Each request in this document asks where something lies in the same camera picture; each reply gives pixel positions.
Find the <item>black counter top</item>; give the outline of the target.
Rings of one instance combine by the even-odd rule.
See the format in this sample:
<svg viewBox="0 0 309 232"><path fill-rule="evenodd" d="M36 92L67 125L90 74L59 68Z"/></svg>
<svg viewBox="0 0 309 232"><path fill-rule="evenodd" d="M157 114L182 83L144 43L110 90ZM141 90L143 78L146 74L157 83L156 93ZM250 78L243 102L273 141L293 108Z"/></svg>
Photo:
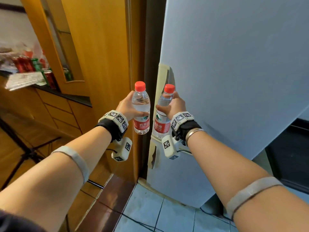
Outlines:
<svg viewBox="0 0 309 232"><path fill-rule="evenodd" d="M38 92L38 94L41 96L42 100L45 103L55 105L56 107L59 107L58 105L60 104L61 100L66 99L68 101L79 103L81 105L92 108L90 97L63 94L58 92L57 90L49 88L47 85L40 86L37 84L33 84L28 86L27 88L35 89L35 91Z"/></svg>

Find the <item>person's right hand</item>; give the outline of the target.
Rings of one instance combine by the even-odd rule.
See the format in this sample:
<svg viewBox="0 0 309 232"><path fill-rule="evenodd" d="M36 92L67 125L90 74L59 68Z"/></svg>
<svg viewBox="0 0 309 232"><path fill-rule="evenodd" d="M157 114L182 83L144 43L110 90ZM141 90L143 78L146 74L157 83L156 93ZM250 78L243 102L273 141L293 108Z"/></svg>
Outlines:
<svg viewBox="0 0 309 232"><path fill-rule="evenodd" d="M179 96L178 92L173 93L173 99L170 105L170 112L164 113L167 115L169 120L172 120L172 117L179 113L187 111L185 101Z"/></svg>

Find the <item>person's left hand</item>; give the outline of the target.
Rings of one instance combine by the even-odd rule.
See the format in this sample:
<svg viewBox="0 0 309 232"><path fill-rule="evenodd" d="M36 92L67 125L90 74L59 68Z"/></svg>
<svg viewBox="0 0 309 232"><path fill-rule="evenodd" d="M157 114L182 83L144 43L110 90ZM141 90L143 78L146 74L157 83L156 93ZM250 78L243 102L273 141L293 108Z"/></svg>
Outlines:
<svg viewBox="0 0 309 232"><path fill-rule="evenodd" d="M126 98L119 102L116 108L116 111L122 113L128 121L133 119L133 113L137 111L132 104L133 95L134 91L131 91Z"/></svg>

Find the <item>white fridge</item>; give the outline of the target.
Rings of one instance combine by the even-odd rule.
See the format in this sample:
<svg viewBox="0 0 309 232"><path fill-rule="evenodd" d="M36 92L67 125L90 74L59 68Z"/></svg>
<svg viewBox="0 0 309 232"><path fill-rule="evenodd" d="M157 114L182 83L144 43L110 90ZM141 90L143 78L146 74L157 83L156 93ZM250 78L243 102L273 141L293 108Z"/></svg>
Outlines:
<svg viewBox="0 0 309 232"><path fill-rule="evenodd" d="M167 0L160 63L196 122L252 160L309 107L309 0Z"/></svg>

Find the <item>dark sleeve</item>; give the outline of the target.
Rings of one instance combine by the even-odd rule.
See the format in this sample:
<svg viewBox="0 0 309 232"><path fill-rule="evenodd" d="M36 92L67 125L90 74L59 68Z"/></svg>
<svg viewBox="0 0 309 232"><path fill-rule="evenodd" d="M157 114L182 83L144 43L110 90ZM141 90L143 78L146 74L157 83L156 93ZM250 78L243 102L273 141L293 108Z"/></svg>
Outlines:
<svg viewBox="0 0 309 232"><path fill-rule="evenodd" d="M0 209L0 232L47 232L36 223Z"/></svg>

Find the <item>person's right forearm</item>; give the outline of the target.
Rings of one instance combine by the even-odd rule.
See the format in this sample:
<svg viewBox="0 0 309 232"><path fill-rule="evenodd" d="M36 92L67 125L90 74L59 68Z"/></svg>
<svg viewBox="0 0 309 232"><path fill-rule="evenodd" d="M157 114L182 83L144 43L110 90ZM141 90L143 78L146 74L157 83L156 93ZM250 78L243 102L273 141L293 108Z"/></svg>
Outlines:
<svg viewBox="0 0 309 232"><path fill-rule="evenodd" d="M187 145L227 208L237 193L270 175L259 165L194 128ZM234 213L239 232L309 232L309 204L282 185L259 192Z"/></svg>

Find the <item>single red can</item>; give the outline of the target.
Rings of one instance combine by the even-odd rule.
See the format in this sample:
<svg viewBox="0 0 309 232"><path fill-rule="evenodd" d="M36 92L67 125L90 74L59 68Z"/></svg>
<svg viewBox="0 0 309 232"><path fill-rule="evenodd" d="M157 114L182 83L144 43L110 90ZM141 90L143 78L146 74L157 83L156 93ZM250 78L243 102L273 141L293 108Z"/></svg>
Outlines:
<svg viewBox="0 0 309 232"><path fill-rule="evenodd" d="M57 82L56 82L56 79L54 77L52 70L44 69L42 70L42 75L44 76L46 83L51 89L58 90L58 85L57 85Z"/></svg>

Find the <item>right wrist marker band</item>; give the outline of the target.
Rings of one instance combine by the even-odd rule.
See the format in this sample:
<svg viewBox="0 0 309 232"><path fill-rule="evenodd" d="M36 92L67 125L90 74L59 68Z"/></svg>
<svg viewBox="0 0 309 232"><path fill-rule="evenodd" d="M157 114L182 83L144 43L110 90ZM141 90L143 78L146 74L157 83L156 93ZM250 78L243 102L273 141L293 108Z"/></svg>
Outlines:
<svg viewBox="0 0 309 232"><path fill-rule="evenodd" d="M189 112L176 113L171 119L172 137L187 141L187 135L193 129L201 129L201 126L194 120Z"/></svg>

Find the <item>person's left forearm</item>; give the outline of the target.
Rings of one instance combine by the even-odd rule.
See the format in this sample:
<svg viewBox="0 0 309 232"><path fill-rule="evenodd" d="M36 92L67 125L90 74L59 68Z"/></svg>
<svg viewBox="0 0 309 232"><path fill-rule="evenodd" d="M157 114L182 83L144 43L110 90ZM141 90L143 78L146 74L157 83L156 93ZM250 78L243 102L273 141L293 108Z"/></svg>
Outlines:
<svg viewBox="0 0 309 232"><path fill-rule="evenodd" d="M111 139L110 132L98 126L66 147L76 151L92 172ZM55 152L0 192L0 209L38 220L54 217L62 222L83 184L82 172L73 158Z"/></svg>

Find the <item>group of red cans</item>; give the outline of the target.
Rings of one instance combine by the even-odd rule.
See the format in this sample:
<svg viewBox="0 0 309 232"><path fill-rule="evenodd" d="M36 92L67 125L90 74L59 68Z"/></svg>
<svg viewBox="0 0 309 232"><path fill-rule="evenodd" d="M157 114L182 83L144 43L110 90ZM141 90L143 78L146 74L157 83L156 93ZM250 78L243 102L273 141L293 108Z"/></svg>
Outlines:
<svg viewBox="0 0 309 232"><path fill-rule="evenodd" d="M35 72L35 68L32 64L30 57L18 56L12 57L12 61L19 73Z"/></svg>

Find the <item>black cabinet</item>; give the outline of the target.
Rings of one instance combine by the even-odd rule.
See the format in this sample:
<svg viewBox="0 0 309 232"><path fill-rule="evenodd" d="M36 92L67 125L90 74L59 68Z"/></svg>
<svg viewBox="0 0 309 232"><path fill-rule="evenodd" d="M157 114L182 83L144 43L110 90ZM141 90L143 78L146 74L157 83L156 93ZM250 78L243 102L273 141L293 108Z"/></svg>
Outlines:
<svg viewBox="0 0 309 232"><path fill-rule="evenodd" d="M297 118L266 148L273 176L309 195L309 121Z"/></svg>

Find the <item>wrist marker band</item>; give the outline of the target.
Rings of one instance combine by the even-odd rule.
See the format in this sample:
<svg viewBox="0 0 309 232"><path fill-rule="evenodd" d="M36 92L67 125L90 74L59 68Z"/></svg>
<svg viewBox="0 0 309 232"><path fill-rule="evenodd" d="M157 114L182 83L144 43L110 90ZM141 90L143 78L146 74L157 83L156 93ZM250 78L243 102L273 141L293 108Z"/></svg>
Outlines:
<svg viewBox="0 0 309 232"><path fill-rule="evenodd" d="M128 128L126 117L116 110L111 110L98 120L95 127L104 127L111 134L111 143L121 141Z"/></svg>
<svg viewBox="0 0 309 232"><path fill-rule="evenodd" d="M201 129L201 126L194 120L189 112L176 113L171 119L172 137L187 141L187 135L193 129Z"/></svg>

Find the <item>clear plastic bags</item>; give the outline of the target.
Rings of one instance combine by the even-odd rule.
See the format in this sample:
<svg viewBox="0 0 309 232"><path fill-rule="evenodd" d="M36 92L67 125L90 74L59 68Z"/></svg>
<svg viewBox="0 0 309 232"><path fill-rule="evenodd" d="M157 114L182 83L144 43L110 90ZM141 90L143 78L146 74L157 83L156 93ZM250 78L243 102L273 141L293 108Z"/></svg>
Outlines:
<svg viewBox="0 0 309 232"><path fill-rule="evenodd" d="M45 51L41 48L38 41L35 41L32 45L26 45L24 42L17 42L15 44L0 42L0 61L19 56L41 59L45 56Z"/></svg>

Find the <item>wooden drawer cabinet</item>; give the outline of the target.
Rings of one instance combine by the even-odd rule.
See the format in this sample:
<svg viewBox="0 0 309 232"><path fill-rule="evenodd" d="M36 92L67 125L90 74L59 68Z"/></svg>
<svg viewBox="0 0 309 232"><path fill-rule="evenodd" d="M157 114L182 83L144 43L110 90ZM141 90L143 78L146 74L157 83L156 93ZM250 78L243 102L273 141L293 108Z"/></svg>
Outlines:
<svg viewBox="0 0 309 232"><path fill-rule="evenodd" d="M54 130L78 137L97 123L92 107L33 86L14 91L5 89L0 75L0 108L32 119Z"/></svg>

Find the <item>black tripod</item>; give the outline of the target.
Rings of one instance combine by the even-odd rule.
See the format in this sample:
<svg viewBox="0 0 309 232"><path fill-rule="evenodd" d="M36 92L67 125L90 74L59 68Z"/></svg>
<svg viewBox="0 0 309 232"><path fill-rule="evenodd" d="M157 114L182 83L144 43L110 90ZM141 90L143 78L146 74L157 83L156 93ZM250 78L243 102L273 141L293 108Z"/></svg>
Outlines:
<svg viewBox="0 0 309 232"><path fill-rule="evenodd" d="M17 163L17 165L14 167L12 172L10 173L9 177L6 179L0 190L4 190L10 183L10 181L13 179L14 175L16 174L17 170L21 167L21 165L28 159L32 160L35 164L38 164L40 161L42 161L45 157L39 155L37 151L44 147L48 146L49 144L52 144L53 142L60 140L61 137L56 137L48 142L45 142L41 145L35 146L35 147L28 147L17 135L17 133L13 130L13 128L6 123L1 117L0 117L0 128L17 144L18 147L20 147L24 153L20 156L20 160Z"/></svg>

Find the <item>green can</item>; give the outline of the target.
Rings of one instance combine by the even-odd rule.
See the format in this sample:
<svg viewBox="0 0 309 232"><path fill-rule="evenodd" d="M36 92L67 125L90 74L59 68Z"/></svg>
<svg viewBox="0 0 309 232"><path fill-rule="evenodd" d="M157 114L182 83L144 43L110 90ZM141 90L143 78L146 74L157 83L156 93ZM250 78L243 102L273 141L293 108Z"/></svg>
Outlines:
<svg viewBox="0 0 309 232"><path fill-rule="evenodd" d="M31 63L35 71L41 72L42 66L38 58L31 58Z"/></svg>

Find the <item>clear water bottle red cap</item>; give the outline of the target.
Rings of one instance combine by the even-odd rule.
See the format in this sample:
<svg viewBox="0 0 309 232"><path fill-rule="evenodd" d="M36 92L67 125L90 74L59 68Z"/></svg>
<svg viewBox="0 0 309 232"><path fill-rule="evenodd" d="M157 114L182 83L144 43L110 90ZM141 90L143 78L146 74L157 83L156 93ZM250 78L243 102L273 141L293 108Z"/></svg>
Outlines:
<svg viewBox="0 0 309 232"><path fill-rule="evenodd" d="M133 107L139 112L147 112L148 115L137 116L133 118L134 130L139 135L146 134L150 129L150 99L146 92L146 85L143 81L135 83L135 92L132 98Z"/></svg>
<svg viewBox="0 0 309 232"><path fill-rule="evenodd" d="M174 91L174 85L166 84L157 104L163 107L168 106L173 99ZM171 121L168 119L167 115L157 110L152 135L158 140L162 140L162 138L168 134L170 125Z"/></svg>

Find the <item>wooden door frame panel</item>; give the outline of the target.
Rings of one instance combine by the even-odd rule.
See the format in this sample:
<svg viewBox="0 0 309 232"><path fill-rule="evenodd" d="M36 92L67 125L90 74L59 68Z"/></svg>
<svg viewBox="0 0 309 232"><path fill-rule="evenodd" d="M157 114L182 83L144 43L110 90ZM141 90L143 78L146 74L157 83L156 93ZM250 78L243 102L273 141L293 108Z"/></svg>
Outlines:
<svg viewBox="0 0 309 232"><path fill-rule="evenodd" d="M96 121L144 78L146 0L21 0L64 94Z"/></svg>

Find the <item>left wrist marker band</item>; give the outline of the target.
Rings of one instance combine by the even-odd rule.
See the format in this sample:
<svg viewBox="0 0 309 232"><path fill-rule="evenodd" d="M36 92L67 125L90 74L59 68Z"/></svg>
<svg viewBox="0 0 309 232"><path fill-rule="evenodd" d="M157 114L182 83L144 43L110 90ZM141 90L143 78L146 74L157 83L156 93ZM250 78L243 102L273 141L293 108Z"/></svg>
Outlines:
<svg viewBox="0 0 309 232"><path fill-rule="evenodd" d="M128 128L126 117L116 110L111 110L98 120L95 127L104 127L111 134L111 143L121 141Z"/></svg>

